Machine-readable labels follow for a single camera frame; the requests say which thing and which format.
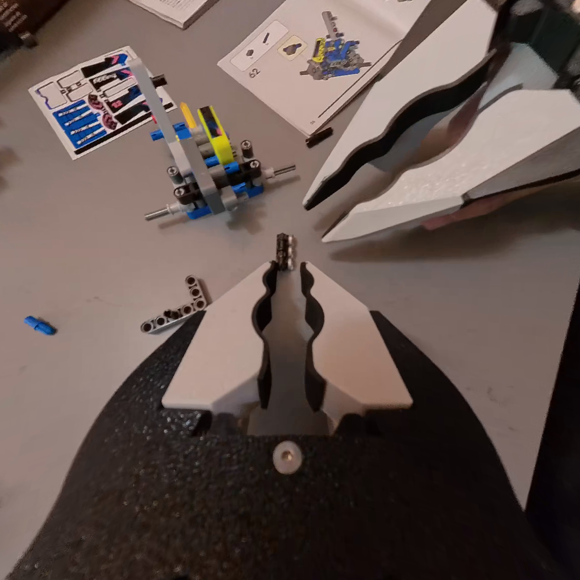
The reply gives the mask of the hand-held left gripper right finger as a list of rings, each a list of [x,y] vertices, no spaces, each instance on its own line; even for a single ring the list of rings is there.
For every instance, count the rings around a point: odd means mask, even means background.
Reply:
[[[310,262],[300,266],[308,340],[304,385],[330,433],[348,415],[407,410],[413,399],[371,311]]]

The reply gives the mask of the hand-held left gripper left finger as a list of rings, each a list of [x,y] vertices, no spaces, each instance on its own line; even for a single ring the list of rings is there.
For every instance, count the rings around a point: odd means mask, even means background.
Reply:
[[[161,404],[164,410],[200,413],[212,434],[248,435],[251,414],[267,409],[272,391],[270,348],[279,267],[266,262],[194,315],[192,340]]]

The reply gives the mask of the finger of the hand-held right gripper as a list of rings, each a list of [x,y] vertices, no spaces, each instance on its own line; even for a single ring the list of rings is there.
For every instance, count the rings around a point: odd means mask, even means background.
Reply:
[[[302,202],[307,211],[387,155],[411,126],[452,108],[437,101],[484,59],[497,16],[486,1],[465,1],[375,81],[308,189]]]
[[[483,109],[461,141],[352,208],[323,243],[420,223],[468,201],[534,187],[578,170],[578,154],[579,101],[571,91],[507,92]]]

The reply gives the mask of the dark grey angled lego beam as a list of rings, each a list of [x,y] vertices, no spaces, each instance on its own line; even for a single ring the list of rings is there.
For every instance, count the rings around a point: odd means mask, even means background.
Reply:
[[[141,332],[148,335],[158,334],[178,324],[184,323],[196,313],[205,310],[209,305],[203,283],[194,275],[185,278],[185,285],[190,300],[185,304],[164,310],[161,314],[145,320],[141,324]]]

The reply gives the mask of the black lego connector piece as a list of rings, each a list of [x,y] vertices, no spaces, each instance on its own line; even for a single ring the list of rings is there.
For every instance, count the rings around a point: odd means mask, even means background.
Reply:
[[[279,272],[295,268],[296,238],[291,234],[279,233],[276,238],[276,263]]]

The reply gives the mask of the small blue yellow lego assembly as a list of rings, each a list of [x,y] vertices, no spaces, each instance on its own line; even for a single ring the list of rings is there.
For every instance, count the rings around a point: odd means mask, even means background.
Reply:
[[[233,212],[243,202],[263,193],[265,182],[296,170],[294,164],[281,168],[265,166],[254,155],[249,140],[243,140],[239,148],[232,145],[212,106],[192,113],[182,102],[179,108],[183,121],[173,123],[157,93],[157,88],[166,83],[165,77],[150,77],[138,58],[129,61],[129,68],[156,123],[151,138],[163,141],[172,158],[166,174],[173,185],[174,201],[145,214],[146,221],[176,214],[196,220]]]

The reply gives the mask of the blue lego pin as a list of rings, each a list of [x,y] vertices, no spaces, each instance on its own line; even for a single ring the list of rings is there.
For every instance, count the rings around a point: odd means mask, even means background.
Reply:
[[[31,315],[24,318],[24,323],[34,331],[45,336],[54,336],[57,333],[57,329],[53,325]]]

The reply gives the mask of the black lego box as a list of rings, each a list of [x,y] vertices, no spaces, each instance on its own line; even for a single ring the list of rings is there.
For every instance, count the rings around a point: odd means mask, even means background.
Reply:
[[[36,33],[65,1],[1,1],[1,53],[35,47]]]

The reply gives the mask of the person's right hand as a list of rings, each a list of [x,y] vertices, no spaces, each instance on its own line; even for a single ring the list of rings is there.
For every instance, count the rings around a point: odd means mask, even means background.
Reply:
[[[514,201],[525,198],[535,192],[541,191],[553,185],[568,182],[579,183],[579,170],[471,200],[464,203],[459,209],[453,212],[433,216],[429,219],[426,219],[421,223],[421,226],[427,231],[433,231],[460,221],[474,219],[486,214],[490,214]]]

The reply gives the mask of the open instruction booklet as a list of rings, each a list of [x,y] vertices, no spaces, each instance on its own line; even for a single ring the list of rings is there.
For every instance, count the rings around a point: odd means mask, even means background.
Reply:
[[[305,136],[395,54],[430,1],[285,1],[218,66]]]

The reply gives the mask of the closed white booklet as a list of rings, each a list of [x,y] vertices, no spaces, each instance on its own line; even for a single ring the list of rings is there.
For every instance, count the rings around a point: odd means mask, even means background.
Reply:
[[[218,1],[130,1],[163,21],[186,30]]]

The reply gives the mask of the sticker sheet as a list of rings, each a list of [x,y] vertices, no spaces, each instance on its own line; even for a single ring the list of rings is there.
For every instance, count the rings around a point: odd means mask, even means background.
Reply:
[[[149,123],[151,112],[120,47],[40,81],[28,92],[72,159]]]

